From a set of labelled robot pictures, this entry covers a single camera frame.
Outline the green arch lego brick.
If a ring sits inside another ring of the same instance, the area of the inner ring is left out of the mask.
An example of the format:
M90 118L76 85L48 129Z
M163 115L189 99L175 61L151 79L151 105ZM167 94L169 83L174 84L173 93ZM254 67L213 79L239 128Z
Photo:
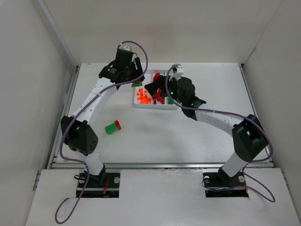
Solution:
M143 85L143 83L141 81L138 81L138 82L132 83L131 87L140 87L142 85Z

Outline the orange round lego piece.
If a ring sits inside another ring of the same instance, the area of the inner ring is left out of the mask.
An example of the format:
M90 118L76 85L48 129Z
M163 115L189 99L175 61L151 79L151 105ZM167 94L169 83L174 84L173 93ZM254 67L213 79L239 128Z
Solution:
M148 105L151 103L151 98L141 98L140 99L140 104L143 104L143 105Z

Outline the green red long lego assembly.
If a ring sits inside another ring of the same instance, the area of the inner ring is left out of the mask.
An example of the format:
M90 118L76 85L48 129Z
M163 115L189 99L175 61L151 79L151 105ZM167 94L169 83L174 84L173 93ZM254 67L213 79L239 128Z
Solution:
M108 135L111 135L112 133L116 132L117 130L121 130L121 125L118 120L116 120L114 123L105 127L105 132Z

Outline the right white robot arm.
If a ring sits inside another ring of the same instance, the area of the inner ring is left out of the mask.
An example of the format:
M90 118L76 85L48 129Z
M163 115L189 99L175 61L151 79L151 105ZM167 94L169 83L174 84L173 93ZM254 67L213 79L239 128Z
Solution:
M154 82L144 86L152 95L170 97L180 104L185 116L209 124L227 133L233 140L234 152L219 168L217 177L227 186L230 181L268 145L258 118L223 113L215 110L195 94L195 86L189 78L166 79L160 75Z

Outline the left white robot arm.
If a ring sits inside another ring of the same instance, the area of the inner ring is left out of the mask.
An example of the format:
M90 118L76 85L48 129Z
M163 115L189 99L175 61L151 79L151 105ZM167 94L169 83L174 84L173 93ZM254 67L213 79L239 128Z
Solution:
M100 71L85 101L71 116L61 119L62 133L66 135L64 143L77 152L79 159L88 166L81 176L95 187L104 183L106 168L96 152L99 139L92 126L106 102L119 89L120 83L141 76L141 61L134 55L130 46L117 49L115 59Z

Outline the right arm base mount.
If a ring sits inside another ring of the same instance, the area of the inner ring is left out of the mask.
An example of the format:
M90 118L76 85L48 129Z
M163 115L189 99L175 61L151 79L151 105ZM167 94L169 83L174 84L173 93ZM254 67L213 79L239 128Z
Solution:
M229 177L221 170L203 172L202 185L205 188L206 198L249 197L246 179L242 172L238 172L233 177Z

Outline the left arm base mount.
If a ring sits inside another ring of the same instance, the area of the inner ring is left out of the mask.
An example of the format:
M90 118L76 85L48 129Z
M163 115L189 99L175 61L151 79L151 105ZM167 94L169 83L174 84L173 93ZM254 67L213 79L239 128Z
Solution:
M78 198L83 190L86 172L81 172L74 176L78 181L76 197ZM89 178L88 184L84 189L82 198L119 198L119 186L120 186L120 173L108 172L102 184L97 184Z

